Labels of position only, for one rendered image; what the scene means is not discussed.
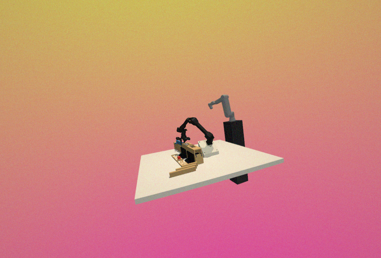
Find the light orange long bar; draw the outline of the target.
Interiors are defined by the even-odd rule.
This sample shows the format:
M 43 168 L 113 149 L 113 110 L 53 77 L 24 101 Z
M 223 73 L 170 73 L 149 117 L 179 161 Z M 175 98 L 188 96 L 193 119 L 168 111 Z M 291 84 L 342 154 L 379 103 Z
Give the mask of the light orange long bar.
M 171 178 L 171 177 L 174 177 L 174 176 L 178 176 L 178 175 L 182 175 L 182 174 L 189 173 L 189 172 L 194 172 L 194 171 L 196 171 L 195 166 L 189 167 L 189 168 L 185 168 L 185 169 L 181 169 L 181 170 L 177 170 L 177 171 L 169 172 L 169 175 L 170 175 L 170 178 Z

